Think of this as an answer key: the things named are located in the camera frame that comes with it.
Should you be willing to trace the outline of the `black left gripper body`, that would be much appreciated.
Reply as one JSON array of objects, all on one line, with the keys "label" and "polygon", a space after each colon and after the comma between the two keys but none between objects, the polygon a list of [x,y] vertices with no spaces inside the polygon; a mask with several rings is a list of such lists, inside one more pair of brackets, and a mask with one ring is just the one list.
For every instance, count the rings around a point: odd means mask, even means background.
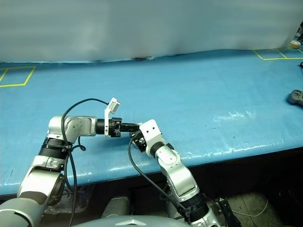
[{"label": "black left gripper body", "polygon": [[110,118],[108,121],[108,135],[113,138],[121,137],[120,124],[122,118]]}]

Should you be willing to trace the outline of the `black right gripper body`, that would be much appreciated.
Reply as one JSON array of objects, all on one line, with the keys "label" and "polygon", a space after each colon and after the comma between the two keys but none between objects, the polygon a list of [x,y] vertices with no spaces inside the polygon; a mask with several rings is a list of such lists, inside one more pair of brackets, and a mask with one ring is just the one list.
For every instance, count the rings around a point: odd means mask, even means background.
[{"label": "black right gripper body", "polygon": [[143,137],[143,133],[141,131],[131,132],[130,138],[132,140],[132,144],[139,149],[141,152],[146,151],[146,141]]}]

